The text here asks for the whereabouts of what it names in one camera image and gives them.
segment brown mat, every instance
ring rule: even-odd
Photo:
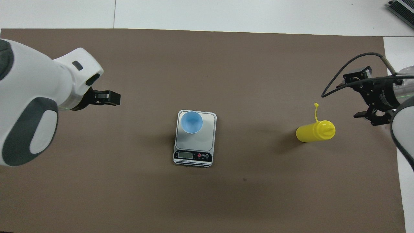
[[[45,153],[0,167],[0,231],[404,232],[389,134],[352,117],[367,108],[352,89],[320,98],[350,58],[384,54],[382,37],[131,29],[1,37],[53,59],[85,48],[105,70],[94,89],[122,100],[61,112]],[[350,69],[367,65],[386,75],[376,57]],[[313,123],[314,102],[337,134],[300,143],[295,129]],[[209,168],[172,162],[181,109],[217,114]]]

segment kitchen scale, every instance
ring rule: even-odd
[[[180,165],[209,167],[213,164],[217,116],[212,112],[195,111],[201,115],[203,125],[197,133],[187,133],[181,126],[181,118],[187,112],[190,110],[178,113],[173,161]]]

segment white floor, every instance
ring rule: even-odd
[[[399,70],[414,65],[414,29],[388,0],[0,0],[1,28],[143,28],[387,36]],[[414,172],[397,155],[406,231],[414,233]]]

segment yellow bottle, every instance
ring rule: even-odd
[[[296,130],[296,137],[301,142],[324,141],[335,136],[335,126],[330,121],[318,121],[316,112],[319,104],[315,103],[315,120],[316,123],[304,125]]]

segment black cable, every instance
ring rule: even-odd
[[[373,56],[377,56],[377,57],[380,57],[381,58],[381,60],[383,61],[383,63],[385,64],[385,66],[391,71],[391,73],[393,74],[393,75],[396,75],[396,72],[395,72],[395,70],[394,70],[394,68],[392,68],[392,66],[390,65],[390,63],[387,61],[387,59],[384,57],[384,55],[381,55],[381,54],[379,54],[379,53],[363,53],[363,54],[359,54],[358,56],[355,56],[354,58],[352,58],[351,60],[349,60],[344,66],[342,66],[342,68],[336,73],[336,75],[332,78],[332,80],[329,82],[329,84],[328,84],[328,86],[326,86],[326,88],[325,88],[325,90],[323,90],[323,92],[322,92],[322,95],[321,95],[321,97],[322,98],[324,98],[324,97],[327,97],[328,95],[330,95],[330,94],[332,94],[332,93],[334,93],[334,92],[337,92],[337,91],[339,91],[340,89],[342,89],[342,88],[345,88],[345,87],[343,87],[343,86],[341,86],[342,88],[337,88],[337,89],[335,89],[334,91],[331,91],[331,92],[329,92],[328,94],[325,94],[326,93],[326,91],[329,89],[329,87],[332,85],[332,83],[335,81],[335,79],[338,77],[338,75],[351,63],[351,62],[353,62],[354,60],[356,60],[356,59],[358,59],[358,58],[360,58],[360,57],[363,57],[363,56],[368,56],[368,55],[373,55]]]
[[[344,85],[336,88],[335,90],[332,90],[332,91],[328,92],[327,94],[325,94],[325,91],[326,91],[325,90],[324,93],[322,94],[322,98],[323,97],[327,97],[328,95],[330,95],[332,93],[335,93],[335,92],[337,92],[337,91],[339,91],[341,89],[344,89],[346,87],[350,87],[350,86],[354,86],[354,85],[359,85],[361,83],[367,83],[367,82],[378,81],[378,80],[389,80],[389,79],[395,80],[395,79],[401,79],[401,78],[412,79],[412,78],[414,78],[414,75],[406,75],[406,76],[392,76],[391,75],[391,76],[384,76],[384,77],[361,79],[361,80],[358,80],[358,81],[355,81],[355,82],[351,82],[351,83],[348,83],[348,84],[344,84]]]

